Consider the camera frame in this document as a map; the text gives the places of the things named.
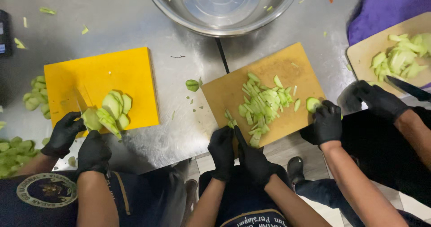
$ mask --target tiled floor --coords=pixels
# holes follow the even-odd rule
[[[297,155],[302,157],[304,159],[304,175],[307,180],[318,180],[330,177],[321,151],[316,146],[304,141],[298,132],[265,146],[263,153],[270,162],[282,165],[285,169],[290,158]],[[237,164],[239,164],[238,159],[235,160],[235,165]],[[198,155],[191,161],[188,179],[199,181],[199,176],[202,173],[214,170],[215,168],[210,153]],[[396,190],[378,183],[374,184],[397,209],[410,212],[428,223],[431,223],[431,208],[426,207],[413,198]],[[305,197],[301,198],[332,226],[351,226],[344,216],[342,216],[339,209],[329,208]]]

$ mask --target forearm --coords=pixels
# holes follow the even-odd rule
[[[341,147],[340,141],[329,141],[320,147],[343,196],[367,227],[407,226],[391,203]]]
[[[35,158],[20,168],[17,173],[15,173],[15,176],[51,172],[57,161],[57,157],[47,156],[39,153],[37,156],[35,156]]]
[[[213,227],[216,224],[218,208],[222,202],[225,186],[225,182],[215,178],[211,179],[187,221],[188,227]]]
[[[276,174],[270,177],[265,191],[293,227],[331,226],[304,200],[290,190]]]
[[[418,154],[422,163],[431,170],[431,130],[413,110],[405,111],[394,123]]]
[[[118,212],[105,176],[96,171],[86,171],[78,178],[79,227],[119,226]]]

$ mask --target person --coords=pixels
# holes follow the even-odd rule
[[[292,189],[299,196],[306,197],[314,202],[321,203],[330,208],[339,208],[353,227],[364,227],[365,224],[355,213],[343,193],[337,186],[335,179],[306,180],[303,173],[304,160],[295,156],[289,160],[288,176]],[[409,226],[431,227],[411,213],[397,209]]]
[[[316,114],[320,148],[337,184],[366,226],[407,226],[396,209],[343,150],[341,110],[329,101]],[[234,166],[232,138],[238,139],[240,165]],[[215,170],[199,178],[199,202],[187,226],[330,226],[288,185],[283,167],[250,147],[238,126],[213,133],[208,150]]]
[[[343,149],[369,179],[431,207],[431,111],[408,107],[395,95],[365,81],[354,85],[353,95],[369,109],[342,120],[339,140]],[[319,145],[315,126],[300,133]]]
[[[111,150],[98,131],[79,149],[76,171],[51,172],[85,130],[82,119],[75,121],[80,115],[64,116],[40,153],[14,177],[0,180],[0,225],[180,226],[186,200],[180,173],[171,167],[143,175],[111,172]]]

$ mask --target black shoe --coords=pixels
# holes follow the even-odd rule
[[[290,189],[295,189],[295,184],[300,181],[304,181],[304,161],[299,156],[295,156],[288,162],[288,178],[290,183]]]

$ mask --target knife blade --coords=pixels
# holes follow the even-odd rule
[[[400,79],[396,79],[395,77],[387,76],[387,78],[390,82],[392,82],[392,84],[399,87],[401,90],[405,91],[406,93],[412,95],[413,97],[416,97],[419,101],[421,102],[427,101],[431,103],[431,93],[428,93],[418,87],[415,87],[410,83],[407,83]]]
[[[87,103],[85,102],[78,88],[74,87],[73,90],[75,91],[76,104],[78,105],[79,111],[81,112],[81,115],[82,115],[88,109]]]

